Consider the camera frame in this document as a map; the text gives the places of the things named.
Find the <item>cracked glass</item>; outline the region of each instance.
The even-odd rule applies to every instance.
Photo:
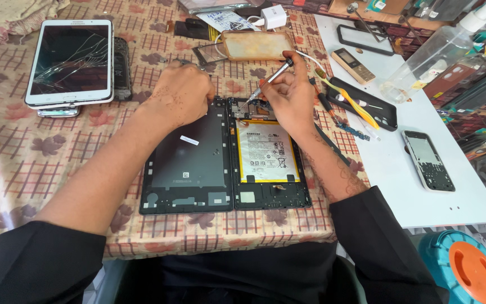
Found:
[[[108,42],[108,25],[44,27],[30,94],[106,90]]]

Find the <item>white table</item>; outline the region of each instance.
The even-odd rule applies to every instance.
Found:
[[[353,22],[320,15],[314,17],[327,52],[331,54],[334,50],[345,48],[374,73],[376,79],[363,86],[329,56],[335,76],[362,90],[367,88],[365,92],[385,100],[379,85],[404,63],[402,57],[366,50],[359,54],[354,47],[341,44],[336,32],[339,24],[353,26]],[[371,138],[368,142],[356,138],[356,143],[370,184],[380,187],[400,225],[412,228],[486,223],[486,188],[423,90],[412,97],[412,102],[395,106],[399,126],[395,132],[381,128],[376,131],[381,141]],[[352,113],[347,114],[350,126],[368,135],[359,119]],[[430,136],[455,184],[454,193],[438,193],[423,188],[414,163],[404,150],[401,131],[406,129]]]

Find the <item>white charger adapter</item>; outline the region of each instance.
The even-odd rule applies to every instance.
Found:
[[[271,30],[286,25],[287,16],[282,6],[274,5],[263,9],[260,18],[264,19],[266,30]]]

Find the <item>table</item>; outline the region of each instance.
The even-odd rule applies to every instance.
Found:
[[[294,45],[327,64],[327,52],[313,15],[289,10],[289,33]],[[164,57],[197,62],[191,48],[211,42],[164,33],[167,21],[190,17],[173,0],[76,0],[59,12],[60,19],[109,19],[116,36],[128,41],[134,98],[85,106],[78,117],[43,119],[25,106],[23,98],[38,32],[22,39],[11,37],[0,45],[0,234],[33,219],[68,179],[106,143],[145,101],[168,63]],[[273,61],[230,62],[207,66],[217,94],[247,97],[260,79],[274,73]],[[308,65],[309,75],[314,63]],[[335,108],[342,120],[343,110]],[[368,184],[351,134],[334,127],[321,106],[315,122],[338,143],[351,168]],[[141,216],[138,204],[143,172],[133,181],[106,232],[106,258],[148,258],[284,246],[302,241],[334,241],[328,201],[309,163],[305,175],[312,208],[271,211],[231,211],[211,214]]]
[[[339,24],[353,26],[352,21],[319,15],[315,15],[315,19],[328,54],[339,48],[347,49],[376,75],[376,79],[362,86],[330,57],[335,76],[385,100],[379,85],[404,63],[402,57],[366,50],[359,54],[354,47],[340,44],[336,33]],[[482,181],[423,90],[411,99],[412,102],[396,105],[399,128],[395,132],[377,131],[380,142],[356,141],[370,184],[380,187],[402,227],[486,223],[486,188]],[[348,113],[348,121],[353,128],[366,132],[354,114]],[[404,150],[401,131],[406,129],[430,136],[455,184],[454,193],[431,192],[422,187],[415,166]]]

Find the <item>checkered tablecloth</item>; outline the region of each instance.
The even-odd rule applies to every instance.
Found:
[[[289,22],[281,31],[332,75],[314,17],[293,10],[288,14]],[[60,11],[59,19],[112,20],[116,36],[129,43],[134,93],[131,102],[84,106],[78,117],[69,119],[40,118],[24,104],[38,32],[21,42],[21,37],[11,36],[7,44],[0,45],[0,233],[33,219],[151,95],[171,60],[197,62],[191,48],[210,42],[164,33],[167,21],[189,17],[173,0],[74,0]],[[160,57],[168,62],[159,62]],[[208,66],[207,71],[217,95],[248,97],[258,81],[280,65],[274,61],[224,61]],[[309,76],[313,69],[311,62]],[[346,121],[344,110],[334,108]],[[314,118],[349,158],[350,168],[368,184],[354,137],[335,127],[321,106],[315,106]],[[328,201],[306,160],[304,165],[313,200],[311,208],[210,214],[139,215],[141,172],[106,231],[105,257],[133,259],[333,241],[336,236]]]

